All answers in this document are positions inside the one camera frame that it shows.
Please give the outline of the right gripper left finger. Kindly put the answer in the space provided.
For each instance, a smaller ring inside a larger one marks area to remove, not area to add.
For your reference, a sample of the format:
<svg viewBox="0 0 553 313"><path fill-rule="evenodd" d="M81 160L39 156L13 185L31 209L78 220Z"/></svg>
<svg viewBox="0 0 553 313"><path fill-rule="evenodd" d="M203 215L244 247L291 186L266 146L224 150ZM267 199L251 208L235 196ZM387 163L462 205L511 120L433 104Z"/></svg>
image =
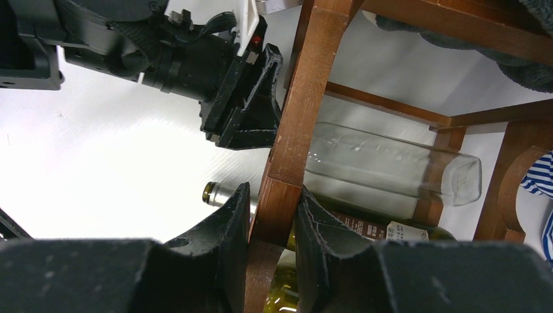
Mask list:
<svg viewBox="0 0 553 313"><path fill-rule="evenodd" d="M2 312L242 312L250 185L185 233L151 239L11 239Z"/></svg>

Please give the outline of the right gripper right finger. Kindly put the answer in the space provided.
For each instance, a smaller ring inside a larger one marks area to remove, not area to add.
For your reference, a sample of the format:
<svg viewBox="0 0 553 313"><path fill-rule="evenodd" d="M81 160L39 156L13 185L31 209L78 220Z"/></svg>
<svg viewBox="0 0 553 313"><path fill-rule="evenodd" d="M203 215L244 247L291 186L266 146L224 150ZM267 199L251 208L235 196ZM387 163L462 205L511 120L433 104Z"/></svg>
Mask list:
<svg viewBox="0 0 553 313"><path fill-rule="evenodd" d="M551 312L552 270L507 241L370 241L303 189L301 312Z"/></svg>

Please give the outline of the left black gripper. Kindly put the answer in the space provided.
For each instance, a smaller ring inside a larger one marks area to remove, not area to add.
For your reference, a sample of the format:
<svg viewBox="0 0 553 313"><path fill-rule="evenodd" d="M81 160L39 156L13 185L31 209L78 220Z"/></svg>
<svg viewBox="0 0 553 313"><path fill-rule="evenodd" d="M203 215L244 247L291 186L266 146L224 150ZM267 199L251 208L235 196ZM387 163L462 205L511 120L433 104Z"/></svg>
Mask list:
<svg viewBox="0 0 553 313"><path fill-rule="evenodd" d="M237 56L236 31L219 36L226 42L222 79L215 95L200 102L201 131L217 147L246 150L274 144L281 118L276 86L283 56L274 44L263 47L267 22L260 18L242 57Z"/></svg>

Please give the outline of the dark wine bottle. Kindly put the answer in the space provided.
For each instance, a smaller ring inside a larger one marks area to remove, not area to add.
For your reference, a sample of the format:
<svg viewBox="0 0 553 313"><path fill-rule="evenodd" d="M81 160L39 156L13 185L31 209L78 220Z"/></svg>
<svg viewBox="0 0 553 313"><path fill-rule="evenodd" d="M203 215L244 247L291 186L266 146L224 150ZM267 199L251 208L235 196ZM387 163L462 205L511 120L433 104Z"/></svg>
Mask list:
<svg viewBox="0 0 553 313"><path fill-rule="evenodd" d="M202 201L212 207L222 207L234 190L219 182L210 181L206 184ZM402 241L425 241L425 240L452 240L455 237L440 227L425 226L385 215L370 209L360 207L353 203L340 201L339 199L313 192L316 201L332 215L337 217L343 224L371 240L402 240ZM295 251L295 230L294 226L289 235L286 248Z"/></svg>
<svg viewBox="0 0 553 313"><path fill-rule="evenodd" d="M297 285L295 252L284 250L276 265L263 313L297 312L298 308L299 288Z"/></svg>

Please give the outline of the small clear square bottle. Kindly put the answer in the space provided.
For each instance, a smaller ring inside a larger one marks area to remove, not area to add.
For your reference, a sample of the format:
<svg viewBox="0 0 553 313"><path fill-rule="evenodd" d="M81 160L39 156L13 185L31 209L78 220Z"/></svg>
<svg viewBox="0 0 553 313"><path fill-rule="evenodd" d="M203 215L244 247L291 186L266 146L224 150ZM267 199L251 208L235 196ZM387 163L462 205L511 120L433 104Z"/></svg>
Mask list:
<svg viewBox="0 0 553 313"><path fill-rule="evenodd" d="M376 190L455 207L482 193L481 160L332 123L316 123L305 170Z"/></svg>

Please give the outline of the dark wine bottle front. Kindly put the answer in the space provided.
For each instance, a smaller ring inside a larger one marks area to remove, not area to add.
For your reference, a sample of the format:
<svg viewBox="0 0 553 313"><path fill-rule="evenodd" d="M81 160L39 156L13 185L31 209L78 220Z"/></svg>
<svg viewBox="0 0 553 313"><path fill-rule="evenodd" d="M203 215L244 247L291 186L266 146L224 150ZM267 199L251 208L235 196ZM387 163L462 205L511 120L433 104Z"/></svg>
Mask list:
<svg viewBox="0 0 553 313"><path fill-rule="evenodd" d="M276 265L263 313L297 312L298 308L299 288L297 285L295 252L284 250Z"/></svg>

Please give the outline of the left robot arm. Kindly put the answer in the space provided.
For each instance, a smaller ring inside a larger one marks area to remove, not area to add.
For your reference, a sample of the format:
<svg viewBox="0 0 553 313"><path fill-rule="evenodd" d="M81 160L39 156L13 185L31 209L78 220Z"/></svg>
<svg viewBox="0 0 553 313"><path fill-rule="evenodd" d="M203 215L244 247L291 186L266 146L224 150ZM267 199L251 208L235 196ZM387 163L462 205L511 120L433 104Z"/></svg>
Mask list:
<svg viewBox="0 0 553 313"><path fill-rule="evenodd" d="M205 24L167 1L2 1L1 87L59 90L67 62L197 100L217 147L270 148L283 62L253 1Z"/></svg>

